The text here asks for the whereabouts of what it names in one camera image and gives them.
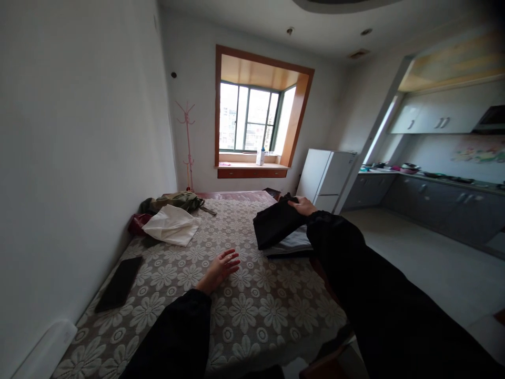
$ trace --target green bag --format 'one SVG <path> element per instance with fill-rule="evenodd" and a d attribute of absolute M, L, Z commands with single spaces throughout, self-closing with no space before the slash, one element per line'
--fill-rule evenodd
<path fill-rule="evenodd" d="M 195 193 L 189 191 L 179 191 L 176 193 L 163 195 L 152 201 L 149 210 L 158 213 L 165 205 L 172 205 L 184 209 L 186 212 L 191 213 L 199 209 L 205 204 L 205 200 L 198 197 Z"/>

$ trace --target white refrigerator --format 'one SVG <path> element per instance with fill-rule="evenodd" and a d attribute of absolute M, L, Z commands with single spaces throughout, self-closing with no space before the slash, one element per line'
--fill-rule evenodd
<path fill-rule="evenodd" d="M 309 149 L 296 194 L 332 213 L 355 159 L 353 152 Z"/>

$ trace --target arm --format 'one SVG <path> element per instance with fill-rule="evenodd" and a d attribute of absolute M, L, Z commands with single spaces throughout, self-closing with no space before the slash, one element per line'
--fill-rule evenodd
<path fill-rule="evenodd" d="M 121 379 L 203 378 L 209 356 L 209 295 L 240 260 L 234 249 L 216 257 L 195 289 L 168 305 L 135 352 Z"/>
<path fill-rule="evenodd" d="M 308 216 L 307 237 L 355 330 L 370 377 L 503 375 L 473 337 L 366 245 L 356 226 L 299 201 L 293 206 Z"/>

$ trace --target range hood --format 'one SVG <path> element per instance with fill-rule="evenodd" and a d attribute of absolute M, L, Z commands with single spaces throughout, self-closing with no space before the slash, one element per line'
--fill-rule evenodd
<path fill-rule="evenodd" d="M 505 134 L 505 105 L 490 107 L 472 130 L 476 134 Z"/>

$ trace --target wooden window frame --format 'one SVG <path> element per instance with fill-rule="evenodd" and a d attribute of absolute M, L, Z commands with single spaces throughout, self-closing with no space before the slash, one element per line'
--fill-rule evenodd
<path fill-rule="evenodd" d="M 302 122 L 304 120 L 307 100 L 312 86 L 315 70 L 313 68 L 296 65 L 293 63 L 279 61 L 277 59 L 264 57 L 227 46 L 216 45 L 216 107 L 215 107 L 215 136 L 214 136 L 214 167 L 219 167 L 219 118 L 221 108 L 221 60 L 223 55 L 229 55 L 252 62 L 258 62 L 273 67 L 279 67 L 297 72 L 298 81 L 296 82 L 295 98 L 291 108 L 291 115 L 288 123 L 288 130 L 284 142 L 284 149 L 280 158 L 280 164 L 285 167 L 291 167 L 295 155 L 296 145 Z"/>

